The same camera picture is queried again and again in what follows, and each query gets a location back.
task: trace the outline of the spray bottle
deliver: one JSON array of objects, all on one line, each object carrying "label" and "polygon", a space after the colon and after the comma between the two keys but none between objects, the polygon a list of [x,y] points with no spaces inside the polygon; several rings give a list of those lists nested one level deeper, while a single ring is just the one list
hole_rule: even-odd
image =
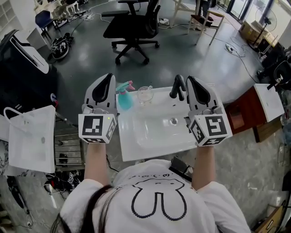
[{"label": "spray bottle", "polygon": [[118,102],[119,102],[120,107],[123,110],[130,109],[133,105],[132,97],[126,90],[127,88],[131,90],[135,90],[135,88],[132,86],[132,81],[125,82],[121,84],[120,86],[118,86],[116,89],[116,91],[120,92],[118,95]]}]

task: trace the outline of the white t-shirt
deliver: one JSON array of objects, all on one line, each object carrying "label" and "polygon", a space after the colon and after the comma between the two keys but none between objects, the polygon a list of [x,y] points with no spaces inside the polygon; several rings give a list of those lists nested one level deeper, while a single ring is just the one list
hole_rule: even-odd
[{"label": "white t-shirt", "polygon": [[[223,185],[211,182],[196,192],[169,167],[169,161],[157,159],[120,171],[114,189],[95,205],[95,232],[106,199],[117,191],[107,213],[107,233],[217,233],[217,228],[224,233],[250,233],[243,213]],[[68,196],[60,215],[72,233],[79,229],[91,195],[102,186],[85,179]]]}]

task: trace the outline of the drain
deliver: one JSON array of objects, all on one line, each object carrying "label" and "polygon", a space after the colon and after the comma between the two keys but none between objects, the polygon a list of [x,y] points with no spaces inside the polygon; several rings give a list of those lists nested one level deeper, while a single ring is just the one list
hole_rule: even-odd
[{"label": "drain", "polygon": [[176,126],[178,124],[178,119],[177,118],[172,118],[172,119],[170,119],[170,123],[171,123],[171,125]]}]

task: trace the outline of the dark hair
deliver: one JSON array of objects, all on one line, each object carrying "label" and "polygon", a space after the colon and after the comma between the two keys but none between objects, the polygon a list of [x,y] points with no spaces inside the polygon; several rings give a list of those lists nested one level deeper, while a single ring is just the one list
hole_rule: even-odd
[{"label": "dark hair", "polygon": [[[110,188],[112,188],[111,185],[106,185],[100,189],[98,189],[90,198],[87,208],[84,214],[83,223],[81,228],[79,229],[79,233],[94,233],[94,226],[92,221],[92,212],[95,208],[95,205],[99,198],[106,193]],[[111,203],[113,197],[117,194],[117,191],[113,192],[105,201],[101,214],[99,217],[99,227],[98,227],[98,233],[104,233],[105,232],[105,225],[107,220],[107,212],[109,204]],[[54,221],[50,233],[58,233],[58,232],[64,232],[64,233],[71,233],[70,228],[68,227],[67,223],[63,220],[63,218],[58,214],[56,217],[56,220]]]}]

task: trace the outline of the gray floor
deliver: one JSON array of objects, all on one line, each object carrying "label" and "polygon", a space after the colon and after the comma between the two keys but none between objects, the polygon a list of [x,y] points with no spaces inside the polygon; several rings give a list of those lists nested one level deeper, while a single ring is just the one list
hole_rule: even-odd
[{"label": "gray floor", "polygon": [[[91,0],[86,9],[103,1]],[[92,9],[94,13],[107,10],[126,9],[126,5],[110,2]],[[143,5],[140,14],[144,14]],[[160,18],[170,19],[173,15],[174,3],[161,0]],[[187,24],[189,14],[179,12],[176,24]],[[72,32],[80,21],[61,28],[62,32]],[[197,32],[176,26],[173,29],[160,30],[156,36],[161,45],[159,49],[148,45],[142,48],[150,58],[150,63],[142,65],[143,57],[134,50],[121,59],[121,65],[115,65],[117,53],[111,48],[111,40],[103,38],[108,23],[102,22],[98,15],[94,20],[81,23],[74,32],[75,43],[68,56],[54,65],[62,74],[59,84],[58,99],[60,112],[70,120],[77,122],[77,114],[87,87],[98,77],[112,72],[118,82],[132,80],[135,88],[152,85],[154,87],[171,86],[176,74],[185,78],[196,76],[205,82],[215,83],[216,90],[224,103],[231,102],[250,88],[254,81],[249,77],[241,60],[227,53],[225,43],[214,40],[209,47],[211,38],[203,35],[199,44],[194,46]],[[233,27],[228,21],[223,23],[217,38],[228,41],[235,36],[237,43],[245,43],[239,36],[237,25]],[[259,68],[256,58],[248,51],[242,58],[250,74],[254,76]],[[282,141],[282,132],[278,131],[262,143],[255,143],[252,130],[233,136],[215,147],[217,181],[224,184],[241,207],[249,225],[264,214],[267,204],[275,197],[285,197],[280,192],[285,167],[277,163],[277,149]],[[118,130],[115,130],[110,144],[106,146],[112,167],[121,170],[134,162],[122,162]],[[189,165],[195,161],[195,150],[181,152],[162,157],[170,160],[178,156]],[[115,172],[109,170],[113,179]],[[45,177],[38,173],[36,177],[18,177],[23,195],[34,218],[33,230],[17,227],[17,232],[49,232],[63,199],[54,194],[53,199],[44,191]],[[17,206],[8,190],[6,180],[0,177],[1,203],[4,203],[15,225],[25,226],[27,219],[23,210]]]}]

